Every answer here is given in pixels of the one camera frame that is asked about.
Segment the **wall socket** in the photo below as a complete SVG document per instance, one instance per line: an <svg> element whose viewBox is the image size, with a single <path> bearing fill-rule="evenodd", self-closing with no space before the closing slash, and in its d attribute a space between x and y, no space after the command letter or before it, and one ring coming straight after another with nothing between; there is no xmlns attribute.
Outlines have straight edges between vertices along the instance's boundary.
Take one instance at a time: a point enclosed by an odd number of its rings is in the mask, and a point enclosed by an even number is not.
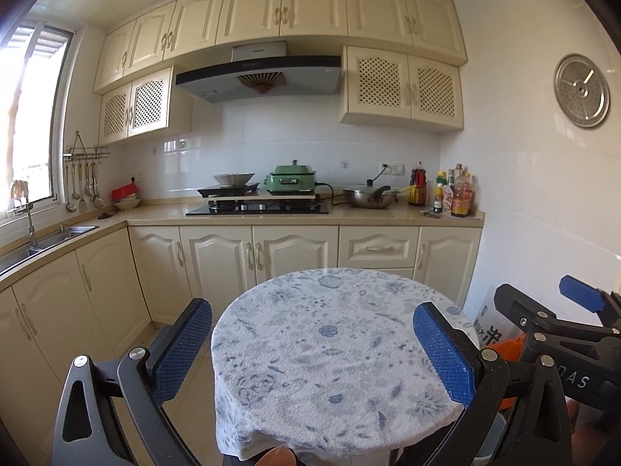
<svg viewBox="0 0 621 466"><path fill-rule="evenodd" d="M386 166L386 171L382 175L405 175L406 165L403 163L388 163L386 161L380 161L380 171Z"/></svg>

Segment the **round table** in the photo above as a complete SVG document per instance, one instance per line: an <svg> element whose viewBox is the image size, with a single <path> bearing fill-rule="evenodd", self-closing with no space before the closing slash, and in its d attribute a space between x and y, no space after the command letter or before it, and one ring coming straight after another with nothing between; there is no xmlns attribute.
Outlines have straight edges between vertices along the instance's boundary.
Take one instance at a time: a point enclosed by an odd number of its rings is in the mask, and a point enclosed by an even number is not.
<svg viewBox="0 0 621 466"><path fill-rule="evenodd" d="M451 300L381 271L298 271L242 294L211 342L220 451L243 460L284 443L354 456L411 445L454 421L462 406L412 330L424 301L478 345Z"/></svg>

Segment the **sink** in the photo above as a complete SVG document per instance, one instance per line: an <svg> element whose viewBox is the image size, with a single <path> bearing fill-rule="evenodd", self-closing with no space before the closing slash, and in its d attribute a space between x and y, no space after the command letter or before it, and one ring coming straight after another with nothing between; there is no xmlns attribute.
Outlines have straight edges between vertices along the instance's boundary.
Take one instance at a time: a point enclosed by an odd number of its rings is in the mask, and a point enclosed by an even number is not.
<svg viewBox="0 0 621 466"><path fill-rule="evenodd" d="M54 231L54 233L39 238L36 241L36 245L31 245L29 243L22 245L4 256L0 256L0 275L45 250L56 247L67 240L72 240L76 236L88 233L88 231L92 231L98 227L99 226L61 226Z"/></svg>

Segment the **countertop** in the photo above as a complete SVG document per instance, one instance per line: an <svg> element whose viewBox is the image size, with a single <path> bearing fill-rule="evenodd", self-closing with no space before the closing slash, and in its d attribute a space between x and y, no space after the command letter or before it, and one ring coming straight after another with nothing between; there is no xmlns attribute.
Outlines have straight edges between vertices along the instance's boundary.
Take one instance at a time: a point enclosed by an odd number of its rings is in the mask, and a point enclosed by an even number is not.
<svg viewBox="0 0 621 466"><path fill-rule="evenodd" d="M426 217L422 208L412 207L401 199L395 206L382 209L359 209L349 205L330 206L328 214L271 214L267 216L192 216L185 214L206 204L207 200L188 200L181 203L139 206L133 210L119 211L109 219L97 217L78 222L80 226L99 226L81 236L61 243L25 261L0 276L0 291L13 285L20 278L37 270L58 257L76 250L97 238L127 226L240 226L240 225L339 225L339 226L437 226L472 227L483 226L484 214L477 212L466 219L441 216L439 219Z"/></svg>

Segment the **round metal tray on wall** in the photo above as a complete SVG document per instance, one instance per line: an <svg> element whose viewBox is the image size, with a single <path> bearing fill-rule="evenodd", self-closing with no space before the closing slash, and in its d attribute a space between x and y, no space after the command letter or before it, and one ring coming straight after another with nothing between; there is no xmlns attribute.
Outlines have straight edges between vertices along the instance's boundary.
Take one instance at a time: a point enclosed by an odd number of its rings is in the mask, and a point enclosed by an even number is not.
<svg viewBox="0 0 621 466"><path fill-rule="evenodd" d="M594 129L608 113L608 84L588 57L565 56L557 66L554 91L558 104L576 126Z"/></svg>

